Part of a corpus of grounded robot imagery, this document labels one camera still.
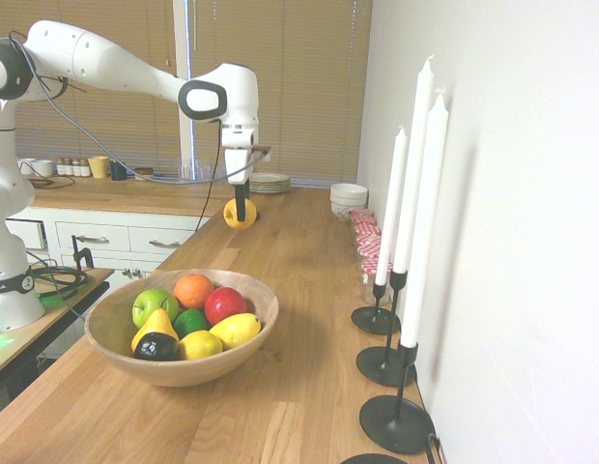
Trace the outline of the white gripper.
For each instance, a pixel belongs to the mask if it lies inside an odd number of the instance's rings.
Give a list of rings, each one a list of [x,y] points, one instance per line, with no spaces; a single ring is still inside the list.
[[[226,179],[235,186],[237,221],[245,221],[245,188],[252,173],[252,149],[226,148],[224,151]]]

